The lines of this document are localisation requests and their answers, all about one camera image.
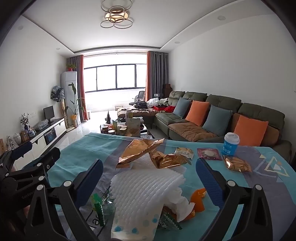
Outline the orange peel piece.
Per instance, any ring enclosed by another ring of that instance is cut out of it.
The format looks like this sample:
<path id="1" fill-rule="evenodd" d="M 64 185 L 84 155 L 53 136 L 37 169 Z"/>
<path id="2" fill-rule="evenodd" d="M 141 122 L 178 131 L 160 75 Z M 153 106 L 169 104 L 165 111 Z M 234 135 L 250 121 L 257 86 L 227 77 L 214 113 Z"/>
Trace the orange peel piece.
<path id="1" fill-rule="evenodd" d="M 194 208 L 191 213 L 184 219 L 184 221 L 192 219 L 196 215 L 196 213 L 203 212 L 205 210 L 202 200 L 205 195 L 205 188 L 197 189 L 196 191 L 194 191 L 190 198 L 190 202 L 194 203 Z"/>

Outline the green clear plastic wrapper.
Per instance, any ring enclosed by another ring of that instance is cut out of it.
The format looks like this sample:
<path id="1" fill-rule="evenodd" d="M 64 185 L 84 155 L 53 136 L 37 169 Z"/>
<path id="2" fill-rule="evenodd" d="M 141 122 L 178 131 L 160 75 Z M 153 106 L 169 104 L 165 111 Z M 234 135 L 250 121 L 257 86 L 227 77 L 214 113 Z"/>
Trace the green clear plastic wrapper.
<path id="1" fill-rule="evenodd" d="M 94 193 L 90 196 L 93 211 L 96 213 L 96 219 L 99 226 L 104 227 L 109 217 L 115 212 L 114 198 L 108 187 L 104 192 Z"/>

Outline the white foam fruit net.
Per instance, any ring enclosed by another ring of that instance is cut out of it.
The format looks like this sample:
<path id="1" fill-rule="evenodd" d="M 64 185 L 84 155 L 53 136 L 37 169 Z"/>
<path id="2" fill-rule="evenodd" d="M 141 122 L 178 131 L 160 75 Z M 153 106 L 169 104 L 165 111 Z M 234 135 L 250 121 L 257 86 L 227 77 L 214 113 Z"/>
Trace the white foam fruit net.
<path id="1" fill-rule="evenodd" d="M 140 218 L 184 182 L 184 175 L 171 169 L 133 169 L 115 175 L 110 192 L 120 217 Z"/>

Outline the large gold foil wrapper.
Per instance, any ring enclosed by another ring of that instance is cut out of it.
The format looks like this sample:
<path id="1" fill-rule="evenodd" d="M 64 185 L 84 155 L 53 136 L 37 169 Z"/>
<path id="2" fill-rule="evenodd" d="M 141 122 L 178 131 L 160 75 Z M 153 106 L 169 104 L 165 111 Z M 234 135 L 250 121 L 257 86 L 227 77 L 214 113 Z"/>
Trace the large gold foil wrapper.
<path id="1" fill-rule="evenodd" d="M 126 147 L 126 149 L 119 157 L 116 168 L 118 169 L 129 167 L 131 162 L 153 151 L 160 144 L 162 144 L 164 140 L 164 138 L 159 140 L 145 138 L 133 139 L 132 142 Z"/>

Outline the white dotted paper cup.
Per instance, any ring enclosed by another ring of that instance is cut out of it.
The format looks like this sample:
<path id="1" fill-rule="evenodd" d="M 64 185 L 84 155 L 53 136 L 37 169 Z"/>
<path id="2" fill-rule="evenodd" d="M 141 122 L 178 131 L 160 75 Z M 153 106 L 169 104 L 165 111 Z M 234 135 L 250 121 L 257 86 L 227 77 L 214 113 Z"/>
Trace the white dotted paper cup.
<path id="1" fill-rule="evenodd" d="M 111 227 L 111 238 L 118 240 L 154 240 L 159 219 L 163 209 L 162 204 L 156 205 L 139 219 L 132 217 L 131 221 L 124 220 L 115 210 Z"/>

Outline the maroon snack packet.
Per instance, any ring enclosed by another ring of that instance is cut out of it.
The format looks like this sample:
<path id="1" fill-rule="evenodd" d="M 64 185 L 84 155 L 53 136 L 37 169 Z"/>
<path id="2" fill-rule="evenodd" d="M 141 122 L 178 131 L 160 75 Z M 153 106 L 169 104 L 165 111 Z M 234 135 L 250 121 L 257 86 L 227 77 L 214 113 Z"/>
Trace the maroon snack packet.
<path id="1" fill-rule="evenodd" d="M 222 161 L 222 158 L 220 156 L 220 153 L 217 149 L 213 148 L 198 148 L 197 153 L 200 158 L 203 158 L 205 160 L 216 160 L 216 161 Z"/>

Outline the white yellow snack packet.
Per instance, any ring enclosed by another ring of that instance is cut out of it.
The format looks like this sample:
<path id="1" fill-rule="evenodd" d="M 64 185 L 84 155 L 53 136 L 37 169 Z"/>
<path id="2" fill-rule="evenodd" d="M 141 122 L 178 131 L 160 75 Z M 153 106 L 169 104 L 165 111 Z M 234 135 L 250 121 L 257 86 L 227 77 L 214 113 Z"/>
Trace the white yellow snack packet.
<path id="1" fill-rule="evenodd" d="M 181 148 L 176 148 L 175 150 L 175 154 L 180 154 L 188 159 L 193 159 L 194 157 L 194 152 L 189 149 L 189 148 L 184 148 L 184 147 L 181 147 Z"/>

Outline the orange cushion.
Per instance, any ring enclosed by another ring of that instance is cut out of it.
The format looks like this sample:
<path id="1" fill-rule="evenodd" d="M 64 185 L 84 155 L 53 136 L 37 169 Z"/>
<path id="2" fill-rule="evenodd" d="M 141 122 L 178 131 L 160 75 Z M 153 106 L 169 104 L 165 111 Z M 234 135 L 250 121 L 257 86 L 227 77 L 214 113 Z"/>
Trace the orange cushion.
<path id="1" fill-rule="evenodd" d="M 201 126 L 204 122 L 209 106 L 209 102 L 202 102 L 196 100 L 192 101 L 190 110 L 185 120 L 194 123 L 197 126 Z"/>
<path id="2" fill-rule="evenodd" d="M 234 133 L 240 138 L 240 146 L 260 146 L 268 126 L 268 121 L 255 120 L 241 115 Z"/>

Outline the blue cushion near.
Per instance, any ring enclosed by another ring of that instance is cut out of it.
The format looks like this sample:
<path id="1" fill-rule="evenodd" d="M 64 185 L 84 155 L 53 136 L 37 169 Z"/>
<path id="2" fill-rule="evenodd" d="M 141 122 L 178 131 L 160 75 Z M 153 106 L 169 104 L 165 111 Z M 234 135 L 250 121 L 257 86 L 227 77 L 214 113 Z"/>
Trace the blue cushion near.
<path id="1" fill-rule="evenodd" d="M 231 110 L 211 105 L 208 117 L 202 128 L 208 132 L 216 134 L 217 136 L 223 136 L 231 116 Z"/>

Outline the blue cushion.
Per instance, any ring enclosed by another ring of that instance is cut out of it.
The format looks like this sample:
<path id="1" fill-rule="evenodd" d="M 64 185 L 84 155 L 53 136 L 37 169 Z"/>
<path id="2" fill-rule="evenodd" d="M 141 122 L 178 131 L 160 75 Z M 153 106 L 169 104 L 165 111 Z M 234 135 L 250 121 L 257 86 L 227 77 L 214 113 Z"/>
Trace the blue cushion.
<path id="1" fill-rule="evenodd" d="M 211 105 L 208 117 L 202 128 L 208 132 L 216 134 L 217 136 L 223 136 L 231 116 L 231 110 Z"/>
<path id="2" fill-rule="evenodd" d="M 184 118 L 190 104 L 191 104 L 191 100 L 181 97 L 175 106 L 173 114 L 180 118 Z"/>

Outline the brown seat pad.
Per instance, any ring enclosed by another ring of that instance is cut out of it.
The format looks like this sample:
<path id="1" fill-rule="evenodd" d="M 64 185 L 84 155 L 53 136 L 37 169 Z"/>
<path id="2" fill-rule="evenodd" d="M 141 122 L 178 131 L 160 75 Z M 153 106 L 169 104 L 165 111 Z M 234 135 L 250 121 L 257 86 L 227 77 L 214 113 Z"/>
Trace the brown seat pad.
<path id="1" fill-rule="evenodd" d="M 175 141 L 198 142 L 201 140 L 218 137 L 216 134 L 204 130 L 194 123 L 172 123 L 168 126 L 169 137 Z"/>

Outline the covered standing fan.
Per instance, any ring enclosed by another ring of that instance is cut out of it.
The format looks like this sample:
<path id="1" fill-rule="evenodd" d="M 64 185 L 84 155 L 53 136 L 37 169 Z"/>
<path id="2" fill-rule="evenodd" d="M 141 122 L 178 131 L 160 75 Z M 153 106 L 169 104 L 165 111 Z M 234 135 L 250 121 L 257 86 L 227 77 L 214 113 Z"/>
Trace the covered standing fan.
<path id="1" fill-rule="evenodd" d="M 62 87 L 55 85 L 51 90 L 51 99 L 55 102 L 60 102 L 62 108 L 62 114 L 65 121 L 66 128 L 69 128 L 69 121 L 67 118 L 67 108 L 65 103 L 65 91 Z"/>

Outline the orange cushion far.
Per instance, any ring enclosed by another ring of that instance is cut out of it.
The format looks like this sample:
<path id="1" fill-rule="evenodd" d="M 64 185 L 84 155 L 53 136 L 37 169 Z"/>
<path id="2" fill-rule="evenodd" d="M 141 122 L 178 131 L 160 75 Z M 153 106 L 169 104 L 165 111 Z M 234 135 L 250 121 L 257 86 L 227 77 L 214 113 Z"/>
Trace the orange cushion far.
<path id="1" fill-rule="evenodd" d="M 190 110 L 185 120 L 194 123 L 197 126 L 201 126 L 204 122 L 209 106 L 209 102 L 202 102 L 196 100 L 192 101 Z"/>

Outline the brown ottoman bench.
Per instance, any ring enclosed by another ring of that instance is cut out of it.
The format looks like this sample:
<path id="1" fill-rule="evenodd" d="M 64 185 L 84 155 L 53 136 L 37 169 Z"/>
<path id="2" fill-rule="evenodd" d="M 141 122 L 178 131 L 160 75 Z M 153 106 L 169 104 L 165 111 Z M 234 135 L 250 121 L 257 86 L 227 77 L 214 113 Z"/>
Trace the brown ottoman bench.
<path id="1" fill-rule="evenodd" d="M 117 110 L 117 116 L 119 118 L 125 118 L 125 113 L 126 113 L 127 108 L 119 108 Z M 148 109 L 138 109 L 138 108 L 131 108 L 133 117 L 142 117 L 144 120 L 145 124 L 153 124 L 154 123 L 154 117 L 159 111 L 153 109 L 153 108 L 148 108 Z"/>

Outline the cluttered coffee table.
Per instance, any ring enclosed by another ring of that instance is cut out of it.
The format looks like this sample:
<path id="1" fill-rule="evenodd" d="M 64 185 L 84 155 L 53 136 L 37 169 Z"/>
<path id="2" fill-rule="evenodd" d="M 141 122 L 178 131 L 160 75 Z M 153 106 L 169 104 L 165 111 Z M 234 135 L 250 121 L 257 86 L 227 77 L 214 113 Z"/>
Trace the cluttered coffee table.
<path id="1" fill-rule="evenodd" d="M 100 125 L 100 132 L 135 138 L 154 138 L 148 130 L 144 118 L 135 116 L 131 109 L 125 110 L 123 117 L 119 116 L 116 120 L 111 120 L 109 113 L 107 113 L 106 123 Z"/>

